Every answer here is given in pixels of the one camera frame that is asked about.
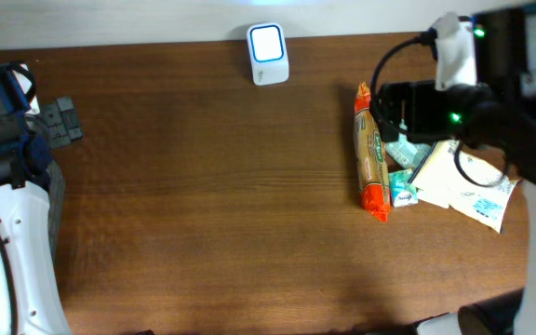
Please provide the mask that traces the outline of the small teal tissue pack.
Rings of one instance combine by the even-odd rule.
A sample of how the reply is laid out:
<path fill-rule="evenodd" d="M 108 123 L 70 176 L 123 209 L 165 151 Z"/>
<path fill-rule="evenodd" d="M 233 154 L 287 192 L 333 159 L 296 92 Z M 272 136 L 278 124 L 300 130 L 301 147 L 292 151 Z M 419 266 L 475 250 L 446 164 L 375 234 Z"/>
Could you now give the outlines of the small teal tissue pack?
<path fill-rule="evenodd" d="M 417 189 L 409 182 L 412 175 L 413 170 L 410 168 L 388 174 L 394 208 L 412 206 L 418 203 Z"/>

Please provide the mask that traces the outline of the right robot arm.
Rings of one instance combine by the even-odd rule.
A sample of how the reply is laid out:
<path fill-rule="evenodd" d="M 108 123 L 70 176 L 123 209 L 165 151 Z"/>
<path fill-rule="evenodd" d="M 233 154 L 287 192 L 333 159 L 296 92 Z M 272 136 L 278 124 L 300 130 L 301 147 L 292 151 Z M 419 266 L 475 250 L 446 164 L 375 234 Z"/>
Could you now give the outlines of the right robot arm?
<path fill-rule="evenodd" d="M 527 282 L 520 290 L 404 326 L 405 334 L 536 334 L 536 2 L 449 13 L 413 38 L 436 61 L 431 82 L 371 82 L 384 136 L 495 147 L 525 181 Z"/>

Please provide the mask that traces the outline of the white cream tube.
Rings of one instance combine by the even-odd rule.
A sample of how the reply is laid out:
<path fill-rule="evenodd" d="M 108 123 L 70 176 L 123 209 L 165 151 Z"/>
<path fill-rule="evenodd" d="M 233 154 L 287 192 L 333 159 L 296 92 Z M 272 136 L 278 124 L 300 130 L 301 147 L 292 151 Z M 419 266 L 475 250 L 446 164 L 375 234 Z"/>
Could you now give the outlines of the white cream tube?
<path fill-rule="evenodd" d="M 440 208 L 449 208 L 449 195 L 445 192 L 417 190 L 417 197 L 420 201 L 430 203 Z"/>

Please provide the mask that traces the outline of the grey plastic mesh basket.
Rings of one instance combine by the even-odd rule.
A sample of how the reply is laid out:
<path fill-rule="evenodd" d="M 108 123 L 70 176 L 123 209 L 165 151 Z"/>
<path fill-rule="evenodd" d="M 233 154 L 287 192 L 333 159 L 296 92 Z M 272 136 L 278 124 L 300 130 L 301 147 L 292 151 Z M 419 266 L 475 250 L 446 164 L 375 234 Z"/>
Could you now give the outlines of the grey plastic mesh basket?
<path fill-rule="evenodd" d="M 55 260 L 60 235 L 66 183 L 60 165 L 55 160 L 48 166 L 47 172 L 50 176 L 50 183 L 48 185 L 48 241 L 52 260 Z"/>

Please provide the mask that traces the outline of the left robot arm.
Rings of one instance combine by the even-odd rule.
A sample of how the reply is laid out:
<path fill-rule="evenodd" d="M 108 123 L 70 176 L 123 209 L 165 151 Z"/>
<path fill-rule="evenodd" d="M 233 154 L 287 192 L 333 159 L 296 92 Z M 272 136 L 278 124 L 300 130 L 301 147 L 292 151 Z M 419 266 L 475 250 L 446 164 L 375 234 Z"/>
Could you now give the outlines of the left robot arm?
<path fill-rule="evenodd" d="M 41 107 L 22 60 L 0 64 L 0 334 L 68 334 L 54 271 L 65 180 L 55 149 L 83 138 L 69 97 Z"/>

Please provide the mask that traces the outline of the orange spaghetti package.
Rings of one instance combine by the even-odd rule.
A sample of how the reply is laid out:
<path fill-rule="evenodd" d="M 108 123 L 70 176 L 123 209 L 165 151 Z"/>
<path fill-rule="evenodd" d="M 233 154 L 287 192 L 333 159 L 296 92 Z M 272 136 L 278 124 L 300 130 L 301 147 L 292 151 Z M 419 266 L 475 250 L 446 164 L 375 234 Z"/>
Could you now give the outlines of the orange spaghetti package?
<path fill-rule="evenodd" d="M 361 205 L 382 222 L 392 209 L 386 152 L 381 133 L 370 112 L 371 92 L 363 82 L 354 104 L 354 147 Z"/>

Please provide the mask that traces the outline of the teal wet wipes pack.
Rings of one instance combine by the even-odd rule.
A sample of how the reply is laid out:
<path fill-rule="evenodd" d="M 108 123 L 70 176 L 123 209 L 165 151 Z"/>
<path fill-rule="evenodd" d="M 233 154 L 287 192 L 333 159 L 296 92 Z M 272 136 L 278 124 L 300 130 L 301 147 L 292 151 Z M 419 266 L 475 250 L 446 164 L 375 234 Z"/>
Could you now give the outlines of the teal wet wipes pack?
<path fill-rule="evenodd" d="M 403 169 L 416 169 L 431 152 L 426 143 L 413 143 L 405 134 L 398 134 L 396 141 L 385 144 L 386 153 Z"/>

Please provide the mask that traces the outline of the white barcode scanner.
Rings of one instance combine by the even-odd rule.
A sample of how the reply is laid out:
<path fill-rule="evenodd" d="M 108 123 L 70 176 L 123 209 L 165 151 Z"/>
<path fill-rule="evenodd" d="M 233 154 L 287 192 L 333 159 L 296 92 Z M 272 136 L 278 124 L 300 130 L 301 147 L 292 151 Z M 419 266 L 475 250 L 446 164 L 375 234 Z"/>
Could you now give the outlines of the white barcode scanner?
<path fill-rule="evenodd" d="M 253 83 L 260 87 L 286 82 L 289 62 L 283 28 L 275 22 L 255 24 L 246 37 Z"/>

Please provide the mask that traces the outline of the pale yellow snack package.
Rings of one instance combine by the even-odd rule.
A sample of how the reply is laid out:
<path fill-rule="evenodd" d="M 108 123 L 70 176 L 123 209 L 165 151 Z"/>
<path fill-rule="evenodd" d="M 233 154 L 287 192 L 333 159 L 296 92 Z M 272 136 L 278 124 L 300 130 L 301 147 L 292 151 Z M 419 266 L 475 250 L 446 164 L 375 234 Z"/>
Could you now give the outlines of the pale yellow snack package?
<path fill-rule="evenodd" d="M 496 232 L 518 181 L 490 163 L 463 151 L 457 141 L 439 141 L 411 177 L 417 189 L 445 192 L 451 208 Z"/>

